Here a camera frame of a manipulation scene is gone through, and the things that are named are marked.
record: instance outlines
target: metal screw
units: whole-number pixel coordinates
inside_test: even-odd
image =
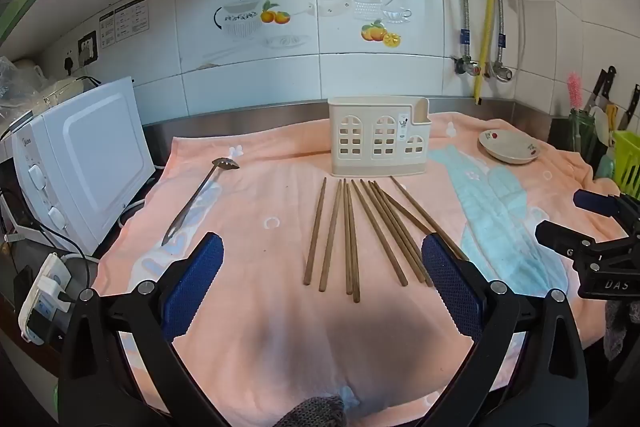
[[[551,290],[551,296],[553,298],[554,301],[556,302],[563,302],[564,301],[564,293],[560,290]]]
[[[79,298],[82,302],[87,302],[93,296],[94,296],[94,291],[91,288],[85,288],[80,292]]]
[[[504,295],[507,293],[507,285],[502,281],[493,281],[491,283],[491,289],[498,295]]]
[[[155,287],[156,285],[153,281],[143,281],[138,285],[138,293],[142,295],[149,295]]]

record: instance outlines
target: beige plastic utensil holder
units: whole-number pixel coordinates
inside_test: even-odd
[[[334,176],[424,172],[431,120],[421,96],[330,98]]]

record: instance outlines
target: microwave knob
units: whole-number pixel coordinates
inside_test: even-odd
[[[37,165],[31,166],[31,168],[29,169],[29,175],[37,190],[43,190],[46,182],[44,181],[44,174],[42,174],[42,170],[40,170],[40,167],[38,167]]]
[[[59,230],[63,230],[66,227],[65,216],[63,216],[62,212],[60,212],[55,206],[52,206],[47,214],[49,214],[53,224]]]

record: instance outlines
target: metal ladle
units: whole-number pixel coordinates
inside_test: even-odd
[[[180,211],[180,213],[177,216],[175,216],[175,219],[169,225],[169,228],[167,229],[166,233],[164,234],[164,238],[162,239],[161,246],[166,245],[169,242],[169,240],[172,237],[174,237],[175,233],[178,230],[180,230],[180,227],[184,222],[184,218],[187,217],[187,214],[189,213],[189,210],[191,208],[191,205],[193,204],[193,201],[195,201],[195,199],[198,197],[198,194],[200,193],[204,185],[209,181],[209,178],[213,175],[213,172],[218,167],[220,167],[223,171],[230,171],[232,169],[240,168],[240,166],[231,158],[217,158],[213,160],[211,163],[213,164],[213,166],[209,171],[209,174],[205,176],[202,183],[200,184],[200,187],[196,189],[196,191],[193,193],[193,196],[189,199],[189,201],[187,201],[187,204],[185,204],[184,208]]]

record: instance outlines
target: printed notice on wall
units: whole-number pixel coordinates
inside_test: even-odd
[[[149,29],[146,0],[131,0],[100,17],[100,44],[111,46]]]

